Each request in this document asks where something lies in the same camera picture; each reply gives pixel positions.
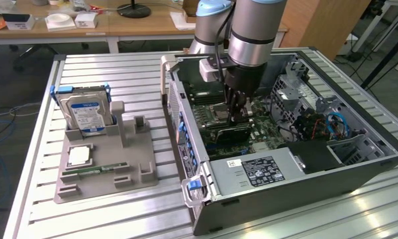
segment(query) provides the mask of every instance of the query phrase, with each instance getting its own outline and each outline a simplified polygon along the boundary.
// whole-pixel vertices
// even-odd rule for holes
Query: desk leg
[[[354,45],[353,52],[358,52],[361,46],[363,45],[367,37],[370,36],[370,33],[373,32],[377,24],[379,23],[379,20],[382,19],[383,15],[385,15],[387,9],[390,9],[390,7],[391,7],[391,4],[389,3],[389,1],[386,1],[385,4],[383,4],[383,6],[382,6],[382,14],[381,14],[381,16],[375,16],[374,17],[374,19],[373,19],[373,21],[371,21],[371,23],[370,23],[370,25],[369,25],[369,27],[367,27],[363,35],[359,37],[359,39],[358,39],[358,41],[357,41],[357,43]]]
[[[118,49],[119,38],[117,36],[107,36],[106,39],[107,39],[109,53],[119,53],[119,49]]]
[[[383,35],[381,36],[377,44],[375,44],[375,47],[371,49],[374,52],[377,52],[383,44],[383,42],[386,41],[386,39],[389,38],[390,34],[393,33],[393,29],[398,26],[398,16],[395,17],[394,21],[393,21],[394,24],[391,24],[389,26],[389,28],[386,29]]]

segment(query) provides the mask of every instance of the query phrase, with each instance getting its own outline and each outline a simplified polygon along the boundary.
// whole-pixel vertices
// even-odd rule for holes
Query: tabletop
[[[86,0],[90,5],[99,8],[118,8],[126,4],[127,0]],[[16,9],[18,13],[32,14],[38,20],[32,30],[0,30],[0,38],[41,38],[41,37],[87,37],[97,35],[109,36],[138,36],[138,35],[177,35],[194,34],[194,30],[177,30],[170,18],[170,12],[182,12],[181,5],[170,0],[137,0],[151,9],[150,16],[139,19],[119,16],[114,10],[99,14],[95,28],[77,28],[65,31],[47,32],[43,18],[50,10],[57,10],[58,6],[34,6],[30,0],[17,0]],[[287,27],[281,24],[279,31],[287,31]]]
[[[327,58],[301,50],[398,139],[398,119]],[[353,193],[194,237],[183,205],[175,159],[159,98],[159,58],[181,52],[69,55],[54,60],[26,154],[4,238],[271,239],[398,238],[398,166]],[[322,97],[334,92],[313,71],[309,83]],[[111,100],[123,101],[123,119],[143,115],[150,123],[157,186],[55,204],[65,119],[50,99],[50,85],[109,83]]]

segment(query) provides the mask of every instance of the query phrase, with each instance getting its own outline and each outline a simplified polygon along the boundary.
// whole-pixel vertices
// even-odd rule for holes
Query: wooden desk
[[[91,5],[101,8],[117,8],[126,4],[127,0],[86,0]],[[175,29],[170,12],[181,12],[174,9],[181,8],[170,0],[137,0],[135,3],[146,2],[151,9],[151,15],[131,19],[117,14],[115,11],[106,11],[98,15],[98,24],[95,28],[77,28],[73,30],[47,32],[43,18],[47,11],[57,10],[57,6],[34,6],[30,0],[17,0],[16,7],[20,13],[32,14],[38,20],[32,30],[0,30],[0,45],[6,44],[41,44],[41,43],[67,43],[67,42],[107,42],[109,52],[118,53],[118,41],[129,40],[166,40],[166,39],[193,39],[194,31],[179,31]],[[278,47],[287,31],[285,25],[281,25],[275,37],[274,47]]]

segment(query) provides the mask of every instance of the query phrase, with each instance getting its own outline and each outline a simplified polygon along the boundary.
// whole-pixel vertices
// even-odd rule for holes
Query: gray carpet floor
[[[355,29],[354,34],[361,35],[365,31],[366,26],[370,23],[370,19],[361,20]],[[385,25],[379,23],[373,34],[370,35],[369,42],[385,29]],[[395,30],[391,37],[387,39],[381,50],[371,54],[371,60],[365,61],[358,73],[361,77],[366,77],[373,71],[374,67],[379,63],[381,59],[386,55],[387,51],[398,41],[398,31]],[[165,51],[165,50],[182,50],[183,47],[189,47],[190,40],[165,40],[165,41],[134,41],[122,42],[119,44],[121,52],[147,52],[147,51]],[[17,55],[28,49],[28,45],[20,45],[17,52],[12,52],[6,45],[0,47],[0,107],[2,106],[20,106],[26,103],[39,102],[45,91],[45,85],[47,80],[47,74],[50,70],[53,55],[43,49],[35,52],[24,62],[25,71],[16,72],[12,70],[9,65]],[[107,53],[106,43],[89,43],[89,49],[83,50],[81,44],[66,43],[53,44],[53,48],[61,54],[98,54]],[[337,60],[342,63],[346,60],[342,57],[337,57]],[[386,66],[382,73],[389,69],[393,63],[398,62],[398,54],[391,60],[391,63]],[[338,67],[346,74],[353,73],[353,68],[357,68],[361,61],[355,63],[341,64],[337,63]],[[359,83],[361,80],[357,75],[353,79]],[[398,117],[398,71],[391,70],[387,75],[382,78],[379,83],[373,87],[373,91],[381,100],[381,103]],[[38,106],[28,107],[17,112],[18,114],[26,114],[35,112]],[[0,120],[12,120],[10,116],[1,116]],[[14,130],[12,135],[0,143],[0,157],[6,164],[6,170],[9,174],[10,193],[0,203],[0,238],[2,237],[9,209],[12,206],[13,195],[17,189],[20,173],[28,152],[28,146],[30,136],[33,132],[33,126],[35,122],[35,115],[26,117],[16,117]],[[0,129],[5,126],[5,123],[0,122]],[[9,129],[0,135],[0,139],[9,133]],[[0,170],[0,199],[6,192],[6,182]]]

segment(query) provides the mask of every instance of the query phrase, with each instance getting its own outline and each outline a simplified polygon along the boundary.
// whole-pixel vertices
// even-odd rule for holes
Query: aluminum extrusion table
[[[302,50],[398,139],[398,119],[321,53]],[[194,238],[183,205],[174,155],[159,101],[159,58],[179,52],[57,56],[51,66],[4,238]],[[107,82],[111,99],[125,102],[123,118],[145,115],[151,126],[157,186],[65,204],[51,200],[65,120],[50,99],[54,85]],[[310,73],[322,96],[331,90]],[[353,193],[197,237],[398,238],[398,167]]]

